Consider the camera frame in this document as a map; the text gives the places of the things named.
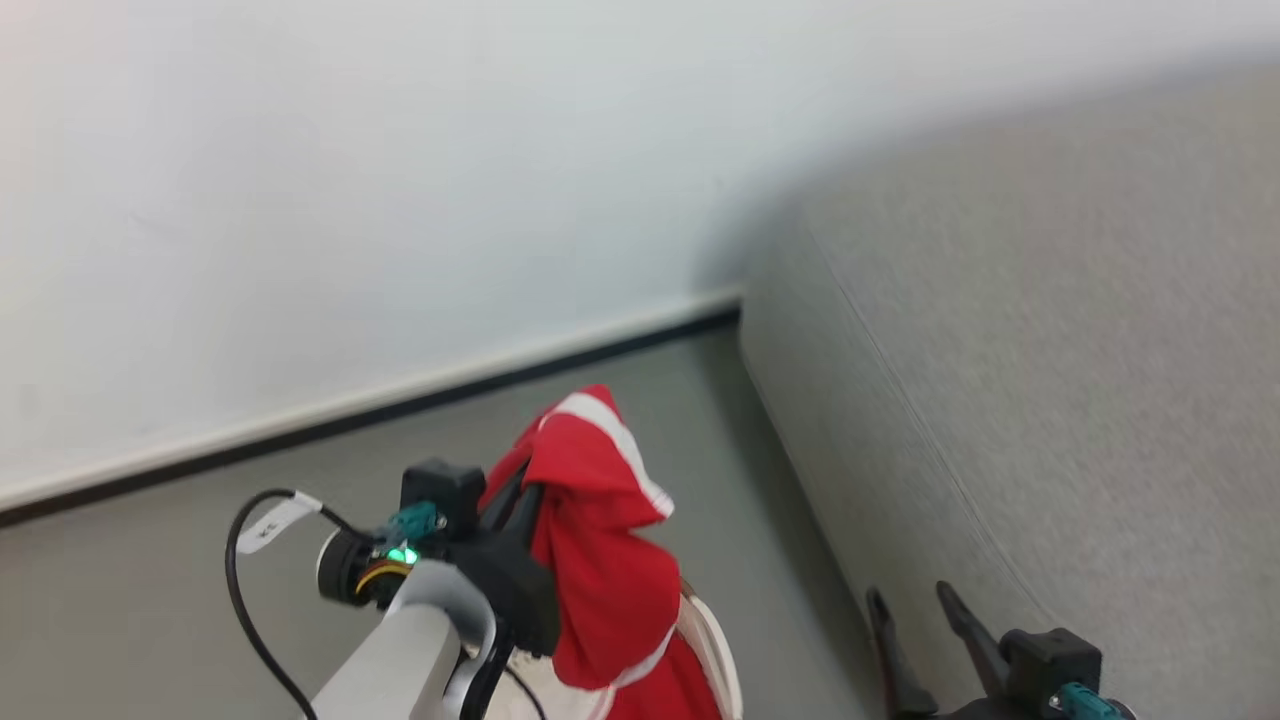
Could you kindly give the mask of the cream perforated laundry basket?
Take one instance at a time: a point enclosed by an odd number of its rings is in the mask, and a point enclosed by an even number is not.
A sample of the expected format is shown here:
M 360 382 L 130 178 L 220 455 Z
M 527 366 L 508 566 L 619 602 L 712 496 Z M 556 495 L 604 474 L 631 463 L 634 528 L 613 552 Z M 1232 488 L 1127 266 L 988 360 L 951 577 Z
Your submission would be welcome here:
M 710 607 L 690 587 L 667 646 L 677 650 L 676 665 L 664 660 L 646 670 L 669 673 L 672 682 L 631 680 L 595 689 L 563 683 L 552 657 L 518 651 L 508 661 L 484 720 L 744 720 L 742 689 L 730 643 Z

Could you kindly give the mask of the white and black baseboard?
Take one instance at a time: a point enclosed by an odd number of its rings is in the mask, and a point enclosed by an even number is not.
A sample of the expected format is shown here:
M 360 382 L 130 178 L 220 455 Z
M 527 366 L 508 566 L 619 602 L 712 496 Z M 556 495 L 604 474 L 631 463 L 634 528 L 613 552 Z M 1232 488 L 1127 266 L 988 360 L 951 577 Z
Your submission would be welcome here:
M 146 451 L 127 460 L 46 480 L 35 489 L 1 492 L 0 530 L 492 395 L 511 386 L 607 363 L 677 340 L 717 332 L 739 323 L 742 296 L 742 286 L 733 284 L 694 301 L 686 309 L 617 322 L 520 354 L 404 380 L 384 389 L 356 393 L 265 421 L 250 423 L 239 429 L 220 430 L 166 448 Z

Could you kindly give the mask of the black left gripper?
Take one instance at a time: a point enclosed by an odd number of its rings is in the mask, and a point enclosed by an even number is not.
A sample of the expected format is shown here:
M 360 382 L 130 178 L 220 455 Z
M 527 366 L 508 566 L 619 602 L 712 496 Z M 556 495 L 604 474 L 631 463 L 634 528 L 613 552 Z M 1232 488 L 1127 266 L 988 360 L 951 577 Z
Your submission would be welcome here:
M 552 656 L 561 639 L 561 605 L 552 571 L 532 556 L 545 486 L 525 486 L 527 468 L 503 483 L 485 507 L 485 530 L 444 543 L 445 557 L 506 623 L 516 648 Z

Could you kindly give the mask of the grey fabric sofa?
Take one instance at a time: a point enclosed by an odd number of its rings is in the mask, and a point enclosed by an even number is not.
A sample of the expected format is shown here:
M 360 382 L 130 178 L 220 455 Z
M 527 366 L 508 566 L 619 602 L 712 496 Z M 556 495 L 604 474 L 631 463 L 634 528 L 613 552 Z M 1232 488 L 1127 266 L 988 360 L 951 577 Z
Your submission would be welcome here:
M 1280 720 L 1280 58 L 911 138 L 783 213 L 745 365 L 846 582 L 980 694 L 934 587 L 1143 720 Z

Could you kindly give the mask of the red and white garment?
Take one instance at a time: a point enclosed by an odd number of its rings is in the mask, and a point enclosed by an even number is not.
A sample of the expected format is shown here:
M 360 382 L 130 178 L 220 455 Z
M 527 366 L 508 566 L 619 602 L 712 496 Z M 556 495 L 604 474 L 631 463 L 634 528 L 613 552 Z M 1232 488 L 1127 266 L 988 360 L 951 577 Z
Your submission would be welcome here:
M 645 666 L 676 665 L 677 650 L 664 647 L 687 583 L 676 557 L 640 530 L 667 520 L 675 502 L 646 473 L 612 392 L 589 386 L 541 414 L 492 469 L 483 498 L 520 465 L 527 483 L 547 487 L 532 555 L 556 579 L 558 678 L 595 689 L 627 676 L 632 692 L 641 680 L 672 682 Z

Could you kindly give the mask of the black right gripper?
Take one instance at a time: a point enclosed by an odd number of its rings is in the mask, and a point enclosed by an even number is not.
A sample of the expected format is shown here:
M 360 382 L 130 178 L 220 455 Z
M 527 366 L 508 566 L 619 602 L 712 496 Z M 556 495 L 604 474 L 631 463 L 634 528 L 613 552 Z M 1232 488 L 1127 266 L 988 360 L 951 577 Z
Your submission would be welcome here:
M 867 615 L 879 665 L 886 719 L 1056 720 L 1056 708 L 1050 705 L 1048 696 L 1025 688 L 1005 692 L 1009 661 L 1002 656 L 998 642 L 948 582 L 937 582 L 934 588 L 947 624 L 965 644 L 987 696 L 942 714 L 908 661 L 883 594 L 869 587 L 865 593 Z

